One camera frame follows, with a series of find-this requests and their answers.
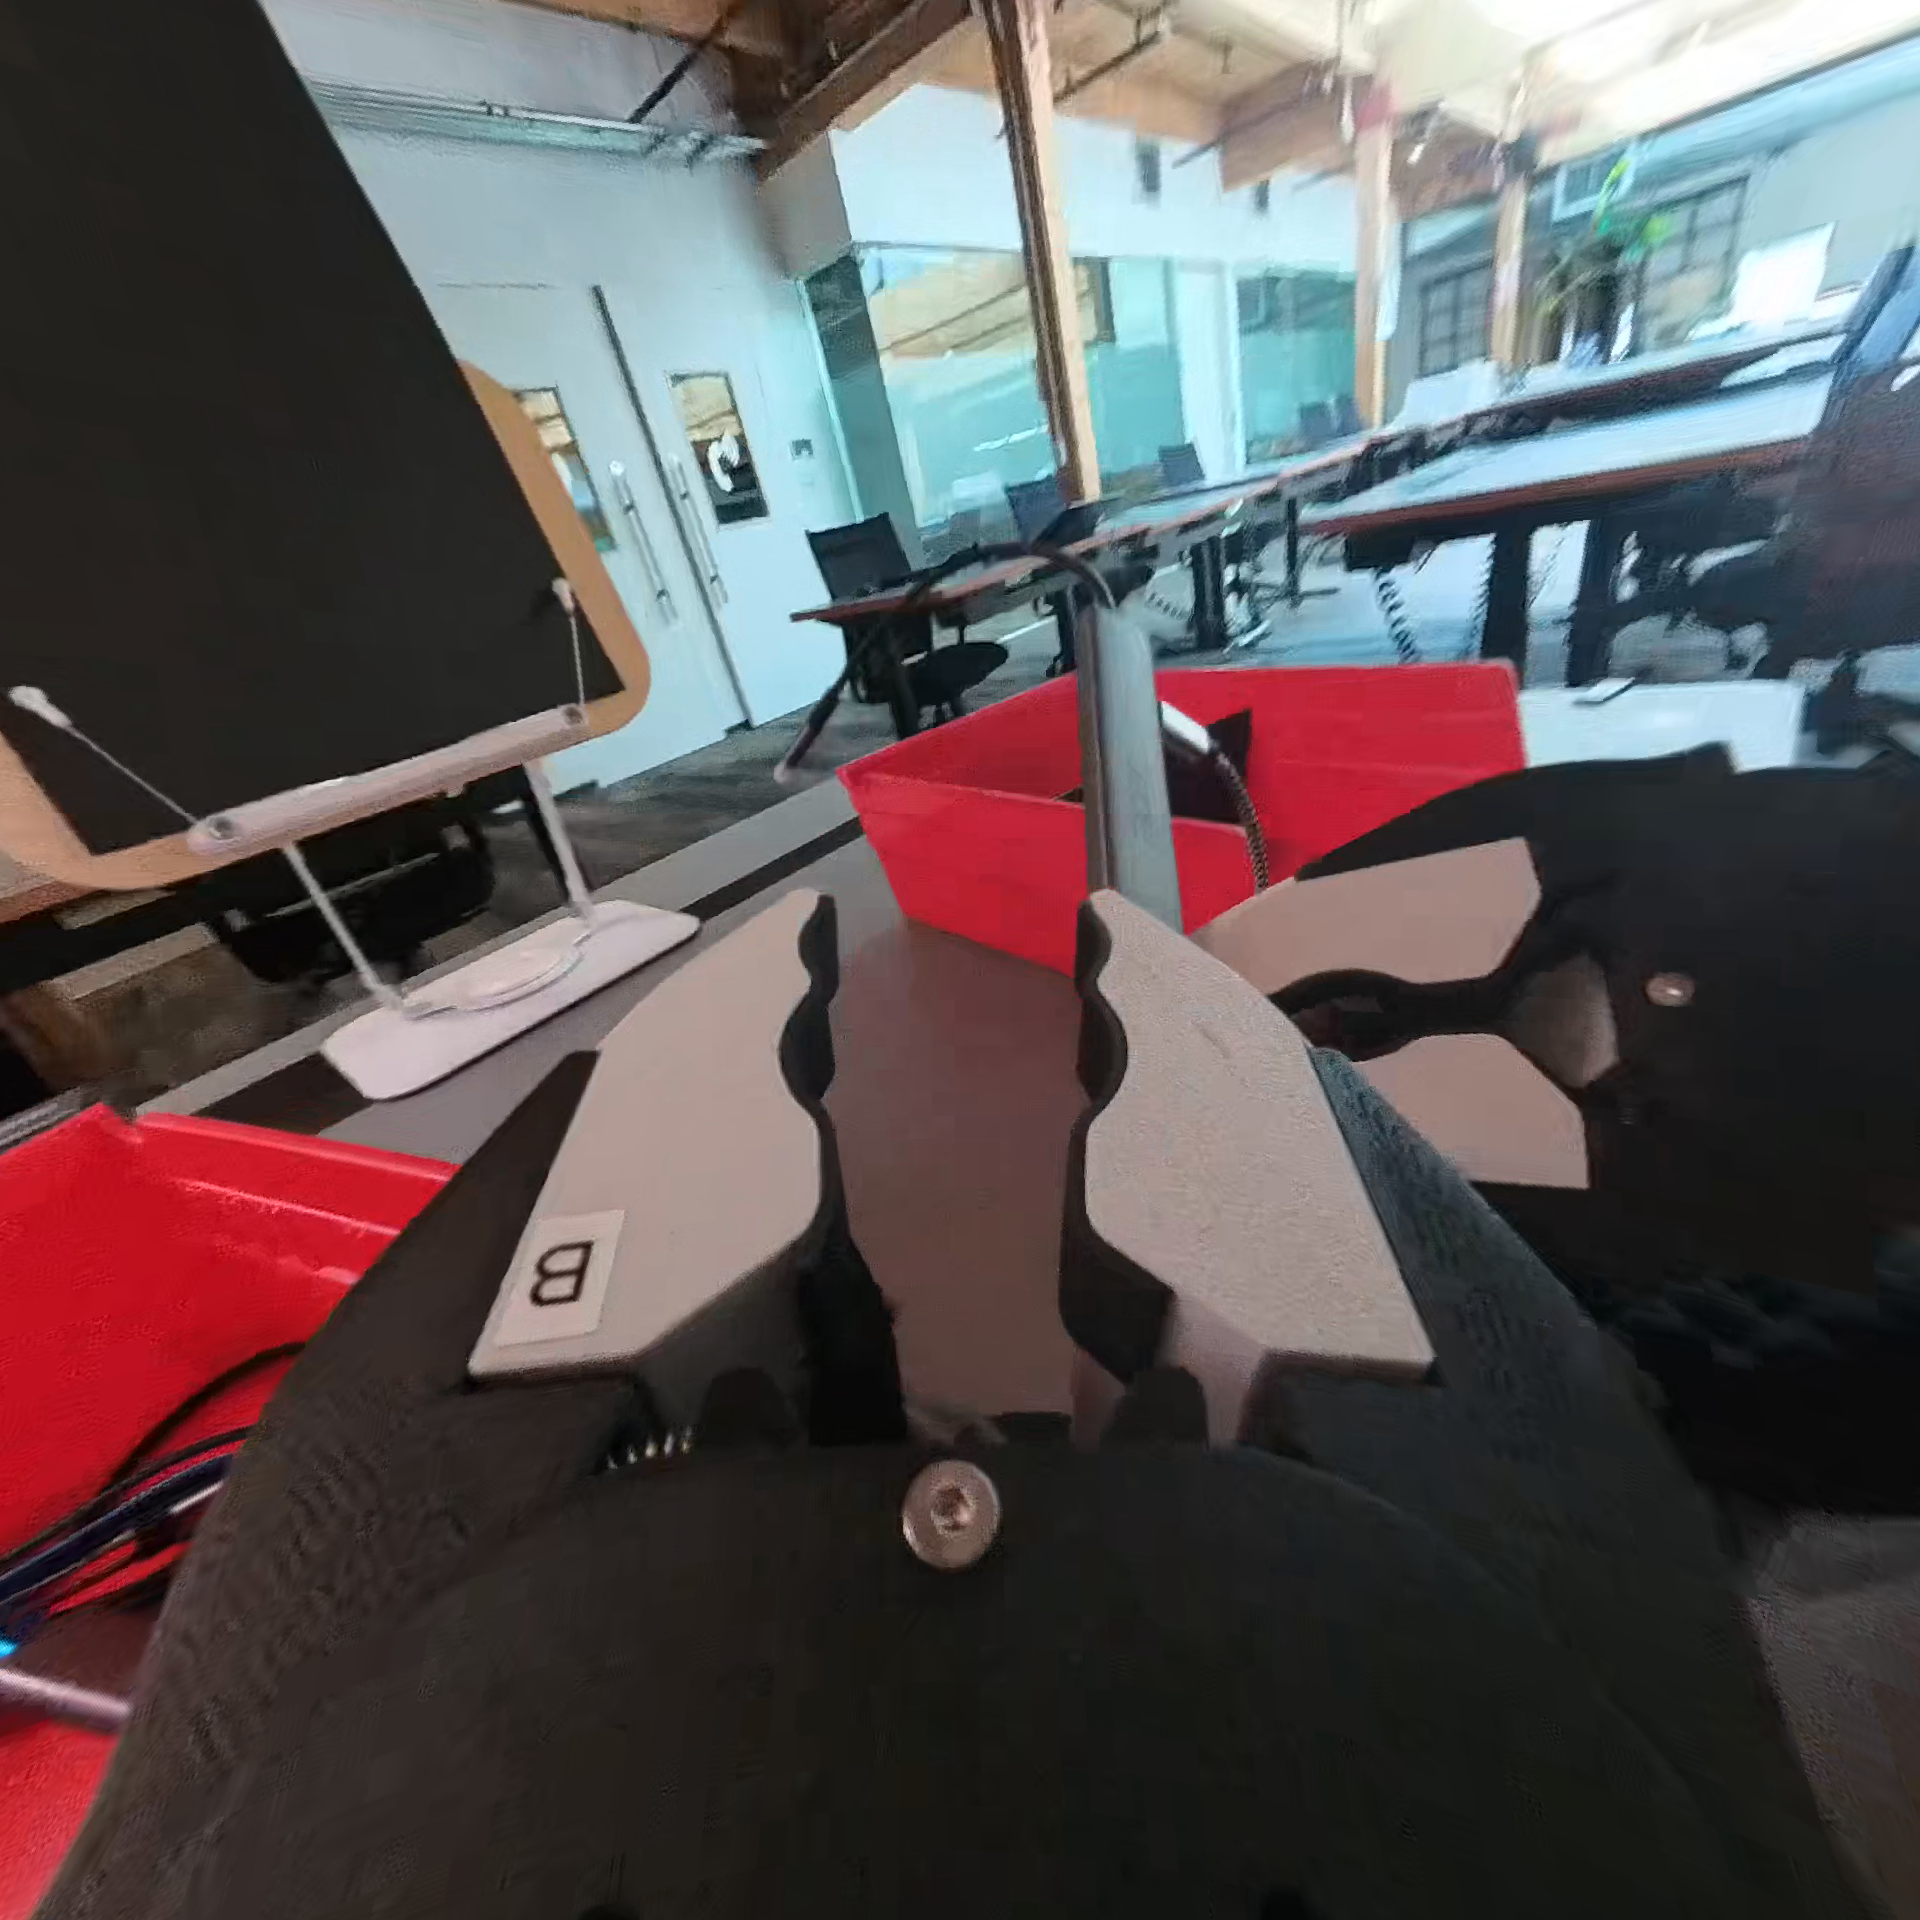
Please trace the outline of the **row of office desks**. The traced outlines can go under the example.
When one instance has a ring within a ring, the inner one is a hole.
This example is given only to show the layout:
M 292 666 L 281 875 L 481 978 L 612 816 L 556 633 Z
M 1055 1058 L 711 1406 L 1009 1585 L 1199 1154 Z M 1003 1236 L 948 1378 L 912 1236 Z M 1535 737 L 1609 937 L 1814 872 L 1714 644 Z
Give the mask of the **row of office desks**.
M 1363 431 L 1219 486 L 1103 511 L 1080 552 L 1100 572 L 1137 579 L 1137 591 L 1164 571 L 1186 567 L 1194 649 L 1251 649 L 1275 612 L 1294 612 L 1312 597 L 1306 511 L 1365 475 L 1386 436 L 1385 428 Z

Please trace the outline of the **red plastic bin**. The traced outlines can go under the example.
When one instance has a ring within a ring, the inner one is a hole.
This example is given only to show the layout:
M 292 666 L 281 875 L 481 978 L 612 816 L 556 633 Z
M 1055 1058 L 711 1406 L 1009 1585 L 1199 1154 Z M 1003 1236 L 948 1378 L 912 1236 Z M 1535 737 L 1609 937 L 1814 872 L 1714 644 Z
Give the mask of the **red plastic bin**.
M 1164 666 L 1155 689 L 1240 752 L 1275 880 L 1524 769 L 1518 682 L 1502 663 Z M 839 777 L 909 921 L 1071 973 L 1090 891 L 1071 677 Z
M 164 1592 L 296 1356 L 452 1175 L 107 1105 L 6 1150 L 6 1662 Z

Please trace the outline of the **grey metal usb hub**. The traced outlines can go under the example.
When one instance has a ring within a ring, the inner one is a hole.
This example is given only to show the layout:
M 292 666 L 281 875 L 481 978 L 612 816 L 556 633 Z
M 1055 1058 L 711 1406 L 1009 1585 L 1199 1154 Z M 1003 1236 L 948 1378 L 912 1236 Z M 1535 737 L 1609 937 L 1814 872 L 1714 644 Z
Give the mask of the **grey metal usb hub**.
M 1091 599 L 1077 622 L 1077 721 L 1091 892 L 1184 929 L 1154 658 L 1134 617 Z

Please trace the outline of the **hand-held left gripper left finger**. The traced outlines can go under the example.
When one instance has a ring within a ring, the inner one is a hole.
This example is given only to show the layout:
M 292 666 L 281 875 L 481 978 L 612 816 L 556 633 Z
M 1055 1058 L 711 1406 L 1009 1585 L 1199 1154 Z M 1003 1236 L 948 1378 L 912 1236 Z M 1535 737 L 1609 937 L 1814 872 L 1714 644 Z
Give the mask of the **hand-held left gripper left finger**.
M 612 1027 L 471 1378 L 804 1373 L 802 1281 L 845 1226 L 837 984 L 837 902 L 796 887 Z

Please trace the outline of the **black office chair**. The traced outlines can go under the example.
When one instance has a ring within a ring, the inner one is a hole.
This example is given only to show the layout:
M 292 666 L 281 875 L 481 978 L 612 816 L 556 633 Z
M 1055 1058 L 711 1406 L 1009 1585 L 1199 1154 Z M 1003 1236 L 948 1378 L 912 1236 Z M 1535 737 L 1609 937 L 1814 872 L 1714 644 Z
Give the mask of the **black office chair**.
M 909 563 L 904 540 L 897 539 L 897 529 L 888 515 L 870 515 L 828 531 L 811 531 L 806 540 L 819 566 L 822 579 L 828 591 L 828 602 L 839 597 L 853 597 L 866 591 L 886 587 L 894 583 L 906 583 L 912 571 L 922 567 L 922 566 Z M 1008 658 L 998 666 L 998 671 L 1009 663 L 1009 646 L 1004 644 L 1004 649 L 1008 649 Z M 828 692 L 824 695 L 824 703 L 817 708 L 817 716 L 822 720 L 832 716 L 839 700 L 844 696 L 845 695 L 837 695 L 832 685 Z
M 1781 602 L 1760 674 L 1916 644 L 1917 248 L 1857 302 L 1781 529 Z

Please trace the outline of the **grey metal adapter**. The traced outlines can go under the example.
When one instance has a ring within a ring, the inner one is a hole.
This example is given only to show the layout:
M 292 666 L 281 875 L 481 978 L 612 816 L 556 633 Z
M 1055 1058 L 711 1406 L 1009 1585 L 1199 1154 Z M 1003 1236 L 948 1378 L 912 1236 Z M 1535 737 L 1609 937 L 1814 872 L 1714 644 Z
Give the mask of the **grey metal adapter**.
M 116 1739 L 131 1717 L 131 1704 L 120 1693 L 19 1670 L 13 1662 L 2 1662 L 0 1685 L 6 1713 L 52 1718 L 110 1739 Z

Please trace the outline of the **white board stand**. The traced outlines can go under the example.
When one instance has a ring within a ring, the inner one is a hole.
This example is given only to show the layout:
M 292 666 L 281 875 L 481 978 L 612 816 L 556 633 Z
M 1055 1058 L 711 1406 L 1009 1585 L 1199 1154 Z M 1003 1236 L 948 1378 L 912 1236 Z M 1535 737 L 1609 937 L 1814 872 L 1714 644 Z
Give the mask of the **white board stand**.
M 81 731 L 42 686 L 13 685 L 6 696 L 19 712 L 74 738 L 110 770 L 166 809 L 184 826 L 187 847 L 198 862 L 218 865 L 262 851 L 286 857 L 324 929 L 342 947 L 351 970 L 374 1000 L 373 1012 L 333 1030 L 323 1043 L 323 1058 L 365 1098 L 399 1098 L 445 1082 L 621 978 L 685 947 L 700 929 L 687 913 L 596 901 L 589 892 L 582 865 L 545 770 L 549 754 L 570 749 L 589 737 L 582 602 L 577 587 L 564 576 L 553 577 L 545 599 L 565 617 L 573 660 L 573 696 L 568 702 L 477 731 L 429 754 L 396 758 L 352 777 L 300 783 L 218 810 L 191 813 L 110 754 L 99 738 Z M 427 989 L 401 989 L 382 979 L 334 894 L 317 880 L 300 851 L 302 837 L 323 829 L 346 829 L 351 820 L 401 803 L 422 803 L 435 794 L 458 794 L 470 780 L 503 769 L 523 773 L 534 818 L 549 830 L 558 856 L 565 918 L 515 937 L 491 958 L 442 975 Z

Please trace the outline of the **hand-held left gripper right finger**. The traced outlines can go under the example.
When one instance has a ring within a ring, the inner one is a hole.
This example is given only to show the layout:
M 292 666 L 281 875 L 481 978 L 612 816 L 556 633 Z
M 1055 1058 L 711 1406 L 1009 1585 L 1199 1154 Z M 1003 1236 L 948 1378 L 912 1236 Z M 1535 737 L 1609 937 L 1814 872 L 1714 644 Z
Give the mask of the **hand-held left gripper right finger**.
M 1297 1027 L 1117 891 L 1080 911 L 1074 988 L 1074 1439 L 1154 1368 L 1195 1381 L 1211 1444 L 1288 1444 L 1294 1378 L 1428 1384 L 1428 1332 Z

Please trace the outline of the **green potted plant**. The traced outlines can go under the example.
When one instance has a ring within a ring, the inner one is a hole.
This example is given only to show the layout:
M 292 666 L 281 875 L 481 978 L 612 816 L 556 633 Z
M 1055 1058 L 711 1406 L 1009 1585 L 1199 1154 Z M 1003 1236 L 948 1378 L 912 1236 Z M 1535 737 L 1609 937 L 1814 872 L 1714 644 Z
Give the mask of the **green potted plant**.
M 1550 308 L 1559 315 L 1559 362 L 1571 369 L 1608 365 L 1629 324 L 1647 252 L 1665 228 L 1635 207 L 1638 149 L 1613 157 L 1586 228 L 1554 261 Z

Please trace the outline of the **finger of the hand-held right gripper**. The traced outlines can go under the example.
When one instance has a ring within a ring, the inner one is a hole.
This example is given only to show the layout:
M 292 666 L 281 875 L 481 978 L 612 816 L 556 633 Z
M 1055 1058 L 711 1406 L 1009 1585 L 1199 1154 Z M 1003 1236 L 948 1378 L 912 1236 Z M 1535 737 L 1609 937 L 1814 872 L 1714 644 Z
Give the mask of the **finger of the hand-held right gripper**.
M 1477 1185 L 1591 1187 L 1580 1108 L 1505 1040 L 1425 1037 L 1358 1072 Z
M 1533 851 L 1505 837 L 1288 878 L 1199 928 L 1194 942 L 1267 996 L 1340 973 L 1447 984 L 1493 975 L 1541 902 Z

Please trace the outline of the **wooden support post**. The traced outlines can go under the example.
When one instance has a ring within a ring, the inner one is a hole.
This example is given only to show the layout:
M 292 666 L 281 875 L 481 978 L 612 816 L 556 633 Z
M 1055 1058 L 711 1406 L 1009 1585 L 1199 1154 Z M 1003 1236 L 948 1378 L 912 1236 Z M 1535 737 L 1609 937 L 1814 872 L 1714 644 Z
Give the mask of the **wooden support post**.
M 1080 504 L 1100 494 L 1100 455 L 1059 176 L 1049 5 L 979 1 L 978 11 L 1008 128 L 1038 386 L 1062 490 Z

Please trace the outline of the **wooden office desk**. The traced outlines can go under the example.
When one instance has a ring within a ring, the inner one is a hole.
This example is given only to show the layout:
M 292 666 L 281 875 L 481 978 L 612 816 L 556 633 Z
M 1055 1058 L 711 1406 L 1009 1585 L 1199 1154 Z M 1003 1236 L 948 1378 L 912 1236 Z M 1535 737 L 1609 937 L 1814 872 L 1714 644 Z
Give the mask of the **wooden office desk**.
M 884 707 L 909 737 L 962 716 L 972 689 L 1004 663 L 1004 644 L 972 639 L 972 628 L 1025 602 L 1053 612 L 1071 596 L 1069 571 L 1048 563 L 1040 548 L 987 543 L 919 567 L 906 583 L 839 597 L 793 620 L 839 630 L 845 666 L 833 692 Z

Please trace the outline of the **black board with wooden frame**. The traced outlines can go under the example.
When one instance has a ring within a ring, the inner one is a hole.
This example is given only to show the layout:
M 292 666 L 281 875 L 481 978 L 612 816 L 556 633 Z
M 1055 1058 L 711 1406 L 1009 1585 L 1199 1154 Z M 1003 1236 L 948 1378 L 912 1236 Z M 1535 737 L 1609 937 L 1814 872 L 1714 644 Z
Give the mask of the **black board with wooden frame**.
M 13 860 L 156 887 L 644 708 L 260 5 L 6 5 L 2 91 Z

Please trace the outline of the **white double door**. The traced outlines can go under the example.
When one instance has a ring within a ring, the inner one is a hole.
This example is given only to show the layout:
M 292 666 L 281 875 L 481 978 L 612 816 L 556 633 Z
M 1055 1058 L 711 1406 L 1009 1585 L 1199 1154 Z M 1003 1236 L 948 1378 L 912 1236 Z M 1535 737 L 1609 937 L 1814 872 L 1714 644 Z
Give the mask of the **white double door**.
M 744 721 L 744 703 L 596 293 L 431 283 L 427 300 L 449 348 L 534 419 L 649 660 L 643 712 L 553 756 L 550 783 L 560 794 L 605 788 L 719 743 Z

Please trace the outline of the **large wooden desk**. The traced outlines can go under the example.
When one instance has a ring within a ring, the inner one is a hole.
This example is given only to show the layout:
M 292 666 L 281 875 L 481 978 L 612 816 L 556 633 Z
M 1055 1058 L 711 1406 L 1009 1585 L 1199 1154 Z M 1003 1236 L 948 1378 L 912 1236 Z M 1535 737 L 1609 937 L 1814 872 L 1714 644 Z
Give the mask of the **large wooden desk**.
M 1843 365 L 1843 331 L 1791 338 L 1767 350 L 1724 350 L 1549 393 L 1575 411 L 1514 439 L 1463 439 L 1306 515 L 1337 540 L 1353 572 L 1412 567 L 1441 548 L 1483 540 L 1477 660 L 1529 677 L 1533 540 L 1580 531 L 1567 634 L 1572 685 L 1597 677 L 1619 560 L 1635 520 L 1688 494 L 1769 496 L 1799 465 Z

